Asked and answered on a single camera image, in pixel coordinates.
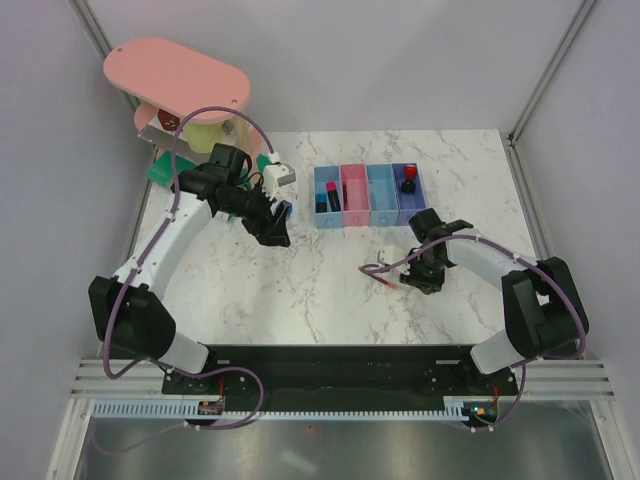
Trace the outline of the blue pencil sharpener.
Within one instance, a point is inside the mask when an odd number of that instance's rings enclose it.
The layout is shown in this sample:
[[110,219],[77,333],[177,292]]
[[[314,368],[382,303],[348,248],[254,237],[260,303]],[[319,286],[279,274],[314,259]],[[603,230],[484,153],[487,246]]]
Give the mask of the blue pencil sharpener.
[[282,200],[277,206],[277,212],[285,218],[290,218],[293,213],[293,205],[291,202]]

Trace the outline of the blue cap black highlighter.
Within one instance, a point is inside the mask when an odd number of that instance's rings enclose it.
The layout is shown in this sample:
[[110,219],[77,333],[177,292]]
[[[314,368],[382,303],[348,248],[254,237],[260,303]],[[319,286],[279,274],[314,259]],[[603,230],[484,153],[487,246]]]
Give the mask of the blue cap black highlighter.
[[315,195],[315,212],[325,213],[327,211],[327,196],[325,193]]

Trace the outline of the purple drawer bin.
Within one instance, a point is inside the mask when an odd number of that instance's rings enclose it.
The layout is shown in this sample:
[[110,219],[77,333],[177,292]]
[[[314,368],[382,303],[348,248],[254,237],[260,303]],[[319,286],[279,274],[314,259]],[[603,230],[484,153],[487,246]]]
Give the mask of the purple drawer bin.
[[394,176],[395,193],[398,201],[397,226],[407,226],[409,220],[422,210],[427,208],[427,200],[424,194],[421,177],[416,177],[417,190],[413,195],[406,195],[400,191],[400,184],[404,181],[403,166],[405,164],[416,165],[416,163],[393,163],[392,171]]

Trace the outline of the pink cap black highlighter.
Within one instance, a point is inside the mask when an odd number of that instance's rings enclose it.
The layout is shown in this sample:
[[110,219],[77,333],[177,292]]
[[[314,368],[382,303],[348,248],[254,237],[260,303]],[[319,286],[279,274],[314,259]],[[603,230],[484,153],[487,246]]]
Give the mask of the pink cap black highlighter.
[[327,199],[332,212],[341,210],[341,202],[338,194],[337,185],[334,181],[326,183]]

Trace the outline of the light blue drawer bin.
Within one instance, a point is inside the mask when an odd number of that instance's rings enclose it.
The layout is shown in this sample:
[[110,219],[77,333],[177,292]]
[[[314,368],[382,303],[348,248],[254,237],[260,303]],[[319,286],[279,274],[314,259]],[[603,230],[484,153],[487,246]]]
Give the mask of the light blue drawer bin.
[[[317,193],[325,193],[326,183],[328,181],[334,181],[337,185],[338,194],[341,202],[341,210],[339,212],[332,212],[327,199],[327,211],[325,213],[315,212],[315,195]],[[314,207],[315,225],[318,229],[342,229],[344,227],[343,222],[343,202],[341,193],[341,177],[340,169],[338,166],[322,166],[314,168],[313,176],[314,195],[312,206]]]

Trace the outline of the red black round stamp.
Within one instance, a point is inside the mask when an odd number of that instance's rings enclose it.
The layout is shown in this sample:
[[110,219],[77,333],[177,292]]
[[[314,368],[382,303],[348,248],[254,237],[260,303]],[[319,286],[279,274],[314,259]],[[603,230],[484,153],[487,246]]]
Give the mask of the red black round stamp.
[[416,190],[416,177],[418,169],[416,165],[405,164],[403,166],[404,181],[400,184],[400,191],[406,195],[413,195]]

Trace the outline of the pink drawer bin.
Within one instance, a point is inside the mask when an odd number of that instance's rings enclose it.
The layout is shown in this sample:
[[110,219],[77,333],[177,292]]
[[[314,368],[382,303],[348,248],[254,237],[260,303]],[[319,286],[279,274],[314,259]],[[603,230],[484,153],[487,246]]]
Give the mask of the pink drawer bin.
[[364,164],[345,164],[340,166],[341,184],[346,182],[348,189],[348,210],[343,209],[345,227],[365,227],[369,225],[371,208],[369,201],[368,179]]

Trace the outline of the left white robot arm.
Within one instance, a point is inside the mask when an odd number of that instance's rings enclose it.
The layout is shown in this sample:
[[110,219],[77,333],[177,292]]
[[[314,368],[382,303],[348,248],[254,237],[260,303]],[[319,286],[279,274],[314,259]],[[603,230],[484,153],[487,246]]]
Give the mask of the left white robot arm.
[[208,362],[209,349],[178,331],[162,299],[186,250],[219,212],[240,219],[262,246],[289,246],[291,205],[277,201],[276,195],[295,182],[295,172],[272,153],[256,184],[247,189],[242,173],[250,163],[244,151],[215,145],[208,162],[179,174],[168,208],[144,245],[111,277],[91,282],[90,306],[105,353],[116,346],[181,370],[198,393],[216,388],[220,371]]

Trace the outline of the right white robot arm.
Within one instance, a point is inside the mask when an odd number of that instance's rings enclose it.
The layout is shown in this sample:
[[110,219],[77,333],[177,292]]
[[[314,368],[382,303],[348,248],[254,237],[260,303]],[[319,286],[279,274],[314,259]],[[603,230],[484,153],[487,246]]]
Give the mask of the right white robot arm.
[[494,373],[540,356],[584,351],[589,322],[568,265],[557,257],[522,257],[482,236],[465,220],[446,223],[434,209],[418,212],[409,226],[428,250],[414,248],[400,282],[425,295],[442,290],[446,271],[463,267],[501,292],[504,329],[473,346],[458,368],[467,392],[483,392]]

